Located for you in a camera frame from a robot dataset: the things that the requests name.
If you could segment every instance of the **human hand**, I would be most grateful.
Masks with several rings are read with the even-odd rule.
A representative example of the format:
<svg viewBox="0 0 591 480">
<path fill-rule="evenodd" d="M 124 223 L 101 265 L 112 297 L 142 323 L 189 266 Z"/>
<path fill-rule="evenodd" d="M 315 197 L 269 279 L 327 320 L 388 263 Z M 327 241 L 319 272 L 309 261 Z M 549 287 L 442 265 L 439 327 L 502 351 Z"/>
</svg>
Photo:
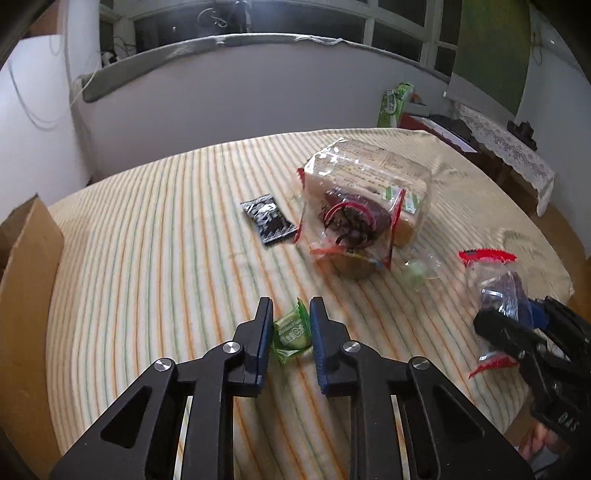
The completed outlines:
<svg viewBox="0 0 591 480">
<path fill-rule="evenodd" d="M 558 435 L 537 421 L 521 440 L 519 453 L 527 461 L 530 461 L 544 446 L 547 446 L 552 452 L 558 453 L 556 450 L 559 449 L 559 440 Z"/>
</svg>

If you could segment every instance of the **window frame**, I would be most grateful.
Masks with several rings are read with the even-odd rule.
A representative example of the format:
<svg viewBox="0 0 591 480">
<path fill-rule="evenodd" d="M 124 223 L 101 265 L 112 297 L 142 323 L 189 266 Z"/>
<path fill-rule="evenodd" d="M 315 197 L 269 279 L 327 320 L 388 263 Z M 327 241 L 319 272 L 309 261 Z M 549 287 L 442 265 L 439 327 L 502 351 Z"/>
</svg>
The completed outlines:
<svg viewBox="0 0 591 480">
<path fill-rule="evenodd" d="M 233 3 L 235 0 L 217 0 L 218 3 Z M 376 20 L 387 27 L 395 30 L 400 30 L 414 38 L 419 39 L 423 46 L 421 48 L 421 56 L 418 61 L 419 65 L 426 69 L 435 71 L 435 61 L 437 58 L 437 48 L 444 47 L 449 50 L 456 50 L 457 45 L 442 42 L 439 40 L 441 33 L 441 21 L 443 19 L 443 0 L 427 0 L 427 8 L 425 13 L 425 26 L 422 27 L 407 18 L 395 14 L 389 10 L 380 8 L 378 0 L 368 0 L 368 3 L 362 3 L 357 0 L 248 0 L 252 2 L 287 2 L 292 4 L 308 5 L 314 7 L 321 7 L 332 9 L 347 14 L 361 17 L 365 20 L 365 28 L 363 31 L 363 44 L 371 46 L 374 36 L 374 27 Z M 163 13 L 169 9 L 176 9 L 179 7 L 189 7 L 198 4 L 209 3 L 210 0 L 169 0 L 165 7 L 162 6 L 160 0 L 142 0 L 135 2 L 133 6 L 126 12 L 117 12 L 126 16 L 131 21 L 140 20 L 141 18 L 149 17 L 154 14 Z"/>
</svg>

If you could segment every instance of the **black snack packet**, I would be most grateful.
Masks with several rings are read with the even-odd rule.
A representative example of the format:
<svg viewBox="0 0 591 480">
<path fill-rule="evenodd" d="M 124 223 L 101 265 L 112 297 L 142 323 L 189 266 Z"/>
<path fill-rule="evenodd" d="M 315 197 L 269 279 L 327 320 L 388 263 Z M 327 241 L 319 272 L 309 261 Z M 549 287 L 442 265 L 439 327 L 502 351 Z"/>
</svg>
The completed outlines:
<svg viewBox="0 0 591 480">
<path fill-rule="evenodd" d="M 263 245 L 293 236 L 297 227 L 291 223 L 270 193 L 240 204 L 242 210 L 252 218 L 259 228 L 259 236 Z"/>
</svg>

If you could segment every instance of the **white lace cloth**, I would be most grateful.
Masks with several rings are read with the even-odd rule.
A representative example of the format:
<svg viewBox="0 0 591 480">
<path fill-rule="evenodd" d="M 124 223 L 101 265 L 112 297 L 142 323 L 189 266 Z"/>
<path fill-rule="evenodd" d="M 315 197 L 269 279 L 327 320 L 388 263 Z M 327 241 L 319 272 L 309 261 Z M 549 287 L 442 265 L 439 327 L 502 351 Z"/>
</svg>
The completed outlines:
<svg viewBox="0 0 591 480">
<path fill-rule="evenodd" d="M 472 131 L 474 138 L 501 158 L 538 192 L 538 216 L 542 216 L 550 202 L 555 172 L 530 147 L 511 135 L 506 128 L 472 108 L 454 103 L 456 116 Z"/>
</svg>

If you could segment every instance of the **silver screw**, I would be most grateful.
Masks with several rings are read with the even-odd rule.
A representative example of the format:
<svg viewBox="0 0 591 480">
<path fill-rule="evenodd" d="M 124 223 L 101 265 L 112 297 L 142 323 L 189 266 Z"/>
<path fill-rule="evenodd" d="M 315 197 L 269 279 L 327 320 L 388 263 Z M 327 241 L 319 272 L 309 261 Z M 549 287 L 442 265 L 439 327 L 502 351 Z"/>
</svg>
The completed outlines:
<svg viewBox="0 0 591 480">
<path fill-rule="evenodd" d="M 343 343 L 343 350 L 347 353 L 357 353 L 361 350 L 361 344 L 354 340 Z"/>
<path fill-rule="evenodd" d="M 223 351 L 226 353 L 236 353 L 240 350 L 240 343 L 238 342 L 226 342 L 223 344 Z"/>
<path fill-rule="evenodd" d="M 159 358 L 154 362 L 154 368 L 159 372 L 164 372 L 173 366 L 173 361 L 170 358 Z"/>
<path fill-rule="evenodd" d="M 431 362 L 423 356 L 418 356 L 416 358 L 413 358 L 412 363 L 413 363 L 413 367 L 416 368 L 417 370 L 426 370 L 427 368 L 429 368 L 431 366 Z"/>
</svg>

